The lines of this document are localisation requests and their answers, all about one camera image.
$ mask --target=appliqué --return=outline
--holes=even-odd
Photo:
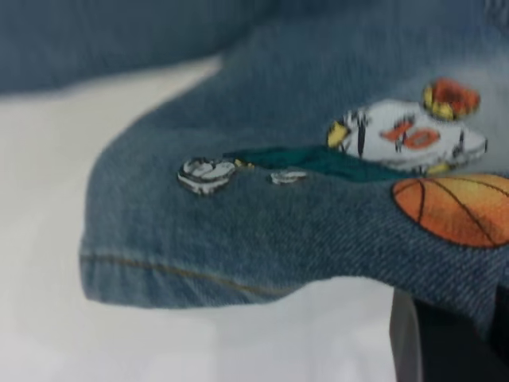
[[[473,248],[509,244],[509,179],[491,174],[407,179],[394,184],[396,205],[426,231]]]
[[[269,178],[270,182],[275,185],[290,185],[296,181],[306,179],[308,174],[304,171],[279,171],[272,173]]]
[[[308,172],[366,182],[426,177],[484,155],[487,139],[464,123],[480,105],[478,92],[440,78],[422,102],[384,100],[334,121],[325,144],[239,150],[223,158],[187,161],[178,181],[200,195],[223,188],[236,170],[270,170],[270,182],[288,185]]]

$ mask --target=white surface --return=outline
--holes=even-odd
[[[84,190],[100,150],[214,60],[0,100],[0,380],[394,382],[391,289],[315,283],[267,306],[103,306],[80,289]]]

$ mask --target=denim fabric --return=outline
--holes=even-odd
[[[305,2],[295,4],[300,14]],[[360,276],[468,315],[486,334],[509,246],[459,245],[423,229],[398,207],[398,177],[351,182],[310,171],[278,186],[267,181],[273,170],[246,160],[212,195],[177,181],[193,157],[324,144],[331,121],[347,111],[385,99],[420,103],[440,77],[481,96],[465,123],[488,139],[488,151],[457,172],[509,177],[509,40],[484,2],[342,4],[284,18],[293,13],[283,2],[282,16],[239,42],[221,72],[140,118],[103,152],[80,253],[89,298],[223,306]]]
[[[273,8],[274,0],[2,0],[0,92],[211,54]]]

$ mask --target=cartoon duck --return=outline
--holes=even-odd
[[[324,145],[194,158],[184,163],[177,179],[192,192],[209,195],[239,168],[276,170],[269,176],[276,185],[300,181],[308,172],[356,182],[431,176],[484,155],[487,139],[463,122],[479,104],[476,91],[439,79],[425,88],[422,104],[389,99],[347,112],[331,124]]]

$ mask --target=orange basketball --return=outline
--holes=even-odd
[[[425,230],[455,244],[509,244],[509,179],[490,174],[406,179],[392,188],[399,208]]]

